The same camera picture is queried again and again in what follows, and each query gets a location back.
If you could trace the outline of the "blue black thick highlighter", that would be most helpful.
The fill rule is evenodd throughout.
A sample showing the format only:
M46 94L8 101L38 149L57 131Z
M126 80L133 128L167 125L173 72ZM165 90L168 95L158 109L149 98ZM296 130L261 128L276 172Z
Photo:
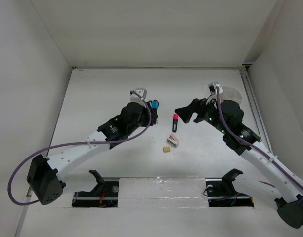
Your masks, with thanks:
M157 110L158 107L159 107L159 101L158 101L158 100L153 100L153 101L151 102L151 108L152 108L153 110Z

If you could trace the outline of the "pink black thick highlighter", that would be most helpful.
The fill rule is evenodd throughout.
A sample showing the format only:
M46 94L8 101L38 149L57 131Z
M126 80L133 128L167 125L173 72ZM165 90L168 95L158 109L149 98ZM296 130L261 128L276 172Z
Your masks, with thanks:
M177 126L178 126L178 114L173 115L173 123L172 123L172 132L177 132Z

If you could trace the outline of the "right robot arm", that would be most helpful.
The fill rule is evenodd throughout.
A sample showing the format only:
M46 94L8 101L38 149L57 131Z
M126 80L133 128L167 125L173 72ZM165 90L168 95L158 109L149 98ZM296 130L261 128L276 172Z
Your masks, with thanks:
M194 99L175 113L184 123L196 114L194 123L207 122L223 134L227 147L252 164L270 183L248 178L243 171L232 169L216 185L208 185L211 198L233 198L245 194L259 199L277 211L290 227L303 226L303 180L293 174L273 155L261 139L243 123L244 112L238 103L226 100Z

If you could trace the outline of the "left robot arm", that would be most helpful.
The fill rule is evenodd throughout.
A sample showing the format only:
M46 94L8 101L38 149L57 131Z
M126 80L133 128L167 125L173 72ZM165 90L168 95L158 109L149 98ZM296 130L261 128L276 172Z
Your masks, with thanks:
M85 141L68 143L68 149L57 155L34 156L27 175L27 182L41 205L57 200L66 187L65 176L93 156L113 149L118 144L141 136L133 133L140 127L146 131L156 124L157 100L129 102L121 113L101 125Z

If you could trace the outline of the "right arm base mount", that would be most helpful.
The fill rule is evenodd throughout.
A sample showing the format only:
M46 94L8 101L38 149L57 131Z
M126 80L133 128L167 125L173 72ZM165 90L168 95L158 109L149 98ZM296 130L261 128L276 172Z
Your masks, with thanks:
M232 182L243 174L238 169L232 169L221 178L206 178L203 195L208 198L209 207L254 207L250 196L239 193Z

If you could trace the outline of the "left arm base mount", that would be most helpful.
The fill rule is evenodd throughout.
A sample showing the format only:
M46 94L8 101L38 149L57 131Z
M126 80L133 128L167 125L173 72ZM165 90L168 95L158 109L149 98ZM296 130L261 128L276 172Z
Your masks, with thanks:
M74 208L117 208L119 178L104 179L96 170L89 173L95 177L96 185L90 191L74 192Z

